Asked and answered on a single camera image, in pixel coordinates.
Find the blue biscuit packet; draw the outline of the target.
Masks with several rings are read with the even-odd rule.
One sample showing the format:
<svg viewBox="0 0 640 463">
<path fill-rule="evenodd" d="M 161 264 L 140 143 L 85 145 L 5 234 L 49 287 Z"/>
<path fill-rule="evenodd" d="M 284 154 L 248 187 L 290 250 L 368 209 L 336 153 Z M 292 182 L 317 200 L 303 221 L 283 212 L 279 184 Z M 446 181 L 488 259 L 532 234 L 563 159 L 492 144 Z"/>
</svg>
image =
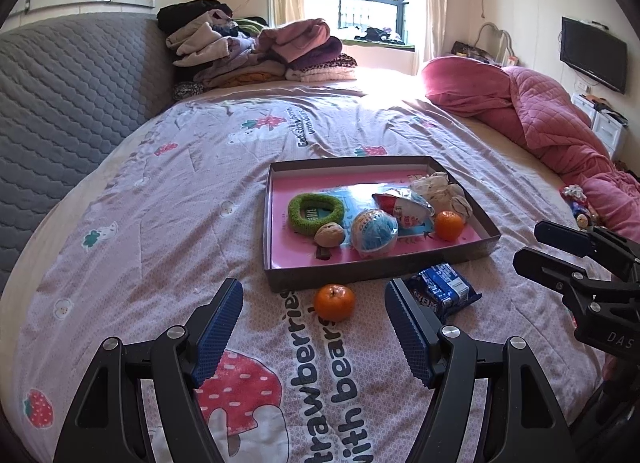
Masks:
<svg viewBox="0 0 640 463">
<path fill-rule="evenodd" d="M 431 308 L 442 323 L 482 298 L 481 293 L 446 263 L 428 267 L 402 282 L 418 304 Z"/>
</svg>

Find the brown walnut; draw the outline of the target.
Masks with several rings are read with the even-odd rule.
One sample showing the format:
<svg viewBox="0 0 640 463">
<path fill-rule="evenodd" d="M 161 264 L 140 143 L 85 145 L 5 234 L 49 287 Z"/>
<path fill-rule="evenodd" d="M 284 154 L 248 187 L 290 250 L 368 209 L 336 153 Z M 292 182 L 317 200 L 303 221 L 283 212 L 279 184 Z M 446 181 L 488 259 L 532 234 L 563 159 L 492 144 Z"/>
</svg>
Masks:
<svg viewBox="0 0 640 463">
<path fill-rule="evenodd" d="M 314 235 L 314 243 L 324 249 L 340 246 L 346 238 L 344 228 L 336 222 L 328 222 L 321 226 Z"/>
</svg>

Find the shallow grey cardboard box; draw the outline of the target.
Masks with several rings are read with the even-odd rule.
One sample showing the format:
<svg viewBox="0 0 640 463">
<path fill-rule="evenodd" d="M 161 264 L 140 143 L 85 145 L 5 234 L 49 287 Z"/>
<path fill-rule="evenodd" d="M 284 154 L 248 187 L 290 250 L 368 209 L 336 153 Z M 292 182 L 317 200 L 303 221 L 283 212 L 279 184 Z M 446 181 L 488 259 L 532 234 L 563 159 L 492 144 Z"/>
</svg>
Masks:
<svg viewBox="0 0 640 463">
<path fill-rule="evenodd" d="M 270 289 L 307 290 L 416 272 L 487 256 L 501 235 L 469 192 L 464 226 L 452 240 L 435 227 L 437 210 L 411 191 L 413 181 L 445 175 L 433 157 L 358 156 L 289 160 L 269 168 L 262 264 Z"/>
</svg>

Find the pink strawberry bed sheet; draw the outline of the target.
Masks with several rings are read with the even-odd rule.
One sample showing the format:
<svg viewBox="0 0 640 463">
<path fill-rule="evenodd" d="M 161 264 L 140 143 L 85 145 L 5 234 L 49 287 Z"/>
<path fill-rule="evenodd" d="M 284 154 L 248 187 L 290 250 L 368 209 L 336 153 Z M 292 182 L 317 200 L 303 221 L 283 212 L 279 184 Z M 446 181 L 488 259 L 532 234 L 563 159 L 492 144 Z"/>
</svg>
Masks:
<svg viewBox="0 0 640 463">
<path fill-rule="evenodd" d="M 512 258 L 541 219 L 567 224 L 558 179 L 522 149 L 404 87 L 272 85 L 207 93 L 170 108 L 89 205 L 13 320 L 2 403 L 39 462 L 54 456 L 100 342 L 155 339 L 227 278 L 244 305 L 222 368 L 198 397 L 229 462 L 401 462 L 430 392 L 407 365 L 383 281 L 354 285 L 356 309 L 318 319 L 309 291 L 273 293 L 262 269 L 271 164 L 393 155 L 436 158 L 496 224 L 490 256 L 460 273 L 480 300 L 454 317 L 476 339 L 522 336 L 567 417 L 597 387 L 603 357 L 576 342 L 555 293 Z"/>
</svg>

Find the pink quilted blanket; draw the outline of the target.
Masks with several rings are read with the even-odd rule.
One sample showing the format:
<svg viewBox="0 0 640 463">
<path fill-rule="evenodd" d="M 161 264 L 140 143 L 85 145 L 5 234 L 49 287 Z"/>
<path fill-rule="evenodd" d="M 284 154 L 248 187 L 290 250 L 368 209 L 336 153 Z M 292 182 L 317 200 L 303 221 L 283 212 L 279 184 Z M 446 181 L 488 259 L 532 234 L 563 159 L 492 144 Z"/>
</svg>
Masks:
<svg viewBox="0 0 640 463">
<path fill-rule="evenodd" d="M 577 184 L 605 227 L 639 240 L 639 183 L 617 169 L 589 117 L 551 77 L 530 68 L 442 56 L 422 71 L 425 96 L 519 145 L 566 184 Z"/>
</svg>

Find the black wall television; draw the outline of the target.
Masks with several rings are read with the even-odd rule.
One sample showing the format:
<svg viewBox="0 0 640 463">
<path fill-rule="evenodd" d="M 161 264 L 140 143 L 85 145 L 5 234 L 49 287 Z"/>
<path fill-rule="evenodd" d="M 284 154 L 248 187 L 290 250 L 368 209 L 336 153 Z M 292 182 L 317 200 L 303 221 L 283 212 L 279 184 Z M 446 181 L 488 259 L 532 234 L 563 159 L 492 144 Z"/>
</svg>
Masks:
<svg viewBox="0 0 640 463">
<path fill-rule="evenodd" d="M 628 49 L 625 41 L 606 30 L 577 20 L 563 18 L 560 60 L 615 92 L 627 87 Z"/>
</svg>

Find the white drawer cabinet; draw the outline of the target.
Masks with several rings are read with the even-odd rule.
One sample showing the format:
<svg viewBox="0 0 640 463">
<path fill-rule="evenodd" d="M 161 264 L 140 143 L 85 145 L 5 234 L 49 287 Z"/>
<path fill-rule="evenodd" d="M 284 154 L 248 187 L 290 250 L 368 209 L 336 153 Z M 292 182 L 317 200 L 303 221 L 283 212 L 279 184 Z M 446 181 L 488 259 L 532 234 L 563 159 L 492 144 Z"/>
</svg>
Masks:
<svg viewBox="0 0 640 463">
<path fill-rule="evenodd" d="M 584 94 L 574 93 L 570 100 L 589 117 L 591 129 L 608 150 L 608 155 L 612 160 L 618 160 L 626 141 L 628 120 Z"/>
</svg>

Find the orange tangerine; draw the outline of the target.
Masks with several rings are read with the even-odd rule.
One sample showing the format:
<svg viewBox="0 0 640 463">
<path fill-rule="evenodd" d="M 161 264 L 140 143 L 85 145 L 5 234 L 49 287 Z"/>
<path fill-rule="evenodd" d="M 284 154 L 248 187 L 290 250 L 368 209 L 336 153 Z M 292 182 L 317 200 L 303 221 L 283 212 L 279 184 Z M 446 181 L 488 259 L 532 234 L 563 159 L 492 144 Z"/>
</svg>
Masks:
<svg viewBox="0 0 640 463">
<path fill-rule="evenodd" d="M 464 218 L 452 210 L 438 212 L 434 218 L 434 231 L 442 241 L 456 241 L 464 228 Z"/>
<path fill-rule="evenodd" d="M 324 321 L 342 322 L 355 310 L 355 293 L 345 285 L 326 284 L 314 294 L 314 311 Z"/>
</svg>

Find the blue white egg snack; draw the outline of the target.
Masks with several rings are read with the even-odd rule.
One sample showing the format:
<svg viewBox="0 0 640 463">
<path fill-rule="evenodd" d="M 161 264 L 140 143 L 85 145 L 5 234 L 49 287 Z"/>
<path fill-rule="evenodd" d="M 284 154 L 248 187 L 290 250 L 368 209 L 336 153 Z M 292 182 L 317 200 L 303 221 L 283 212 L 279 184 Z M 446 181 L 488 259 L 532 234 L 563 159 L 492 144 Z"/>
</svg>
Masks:
<svg viewBox="0 0 640 463">
<path fill-rule="evenodd" d="M 382 209 L 367 209 L 352 220 L 350 244 L 363 258 L 383 256 L 396 245 L 398 231 L 395 217 Z"/>
</svg>

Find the grey quilted headboard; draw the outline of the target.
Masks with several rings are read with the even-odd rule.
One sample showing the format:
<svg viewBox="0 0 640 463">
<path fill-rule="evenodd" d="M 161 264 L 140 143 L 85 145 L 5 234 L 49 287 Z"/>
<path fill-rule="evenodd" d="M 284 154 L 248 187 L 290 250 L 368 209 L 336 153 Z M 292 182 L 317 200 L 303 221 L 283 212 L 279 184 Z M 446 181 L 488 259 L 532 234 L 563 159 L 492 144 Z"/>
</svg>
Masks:
<svg viewBox="0 0 640 463">
<path fill-rule="evenodd" d="M 47 213 L 171 104 L 154 16 L 62 16 L 1 36 L 1 279 Z"/>
</svg>

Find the beige mesh bag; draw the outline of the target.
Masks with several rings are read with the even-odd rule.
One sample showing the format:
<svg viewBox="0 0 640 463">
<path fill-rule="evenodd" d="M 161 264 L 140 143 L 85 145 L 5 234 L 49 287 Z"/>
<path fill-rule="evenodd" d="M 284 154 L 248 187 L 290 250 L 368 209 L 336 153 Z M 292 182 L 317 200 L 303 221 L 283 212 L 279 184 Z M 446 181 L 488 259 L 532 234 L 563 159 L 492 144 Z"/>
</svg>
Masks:
<svg viewBox="0 0 640 463">
<path fill-rule="evenodd" d="M 450 182 L 446 172 L 436 171 L 432 175 L 416 178 L 410 182 L 410 189 L 422 196 L 436 214 L 454 212 L 464 221 L 473 215 L 464 190 L 457 183 Z"/>
</svg>

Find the pile of folded clothes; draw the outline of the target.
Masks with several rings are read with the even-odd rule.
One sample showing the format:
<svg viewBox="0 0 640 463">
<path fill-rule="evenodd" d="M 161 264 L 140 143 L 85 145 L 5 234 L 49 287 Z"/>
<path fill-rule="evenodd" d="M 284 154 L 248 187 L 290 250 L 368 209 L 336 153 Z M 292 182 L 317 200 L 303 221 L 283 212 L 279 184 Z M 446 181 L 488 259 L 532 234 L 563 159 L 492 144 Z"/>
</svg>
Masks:
<svg viewBox="0 0 640 463">
<path fill-rule="evenodd" d="M 235 19 L 216 0 L 171 4 L 157 26 L 174 56 L 176 101 L 217 88 L 262 82 L 352 79 L 358 63 L 343 51 L 322 19 L 267 26 L 261 18 Z"/>
</svg>

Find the small stuffed doll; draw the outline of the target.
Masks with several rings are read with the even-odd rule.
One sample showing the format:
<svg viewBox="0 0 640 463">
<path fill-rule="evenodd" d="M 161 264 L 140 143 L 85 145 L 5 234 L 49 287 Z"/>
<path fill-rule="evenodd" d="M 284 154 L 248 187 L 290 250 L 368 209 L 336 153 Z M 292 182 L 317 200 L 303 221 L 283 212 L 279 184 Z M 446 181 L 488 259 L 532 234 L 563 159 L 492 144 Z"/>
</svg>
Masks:
<svg viewBox="0 0 640 463">
<path fill-rule="evenodd" d="M 592 208 L 584 190 L 578 184 L 564 186 L 560 190 L 563 201 L 570 206 L 572 215 L 580 230 L 591 229 L 598 221 L 598 214 Z"/>
</svg>

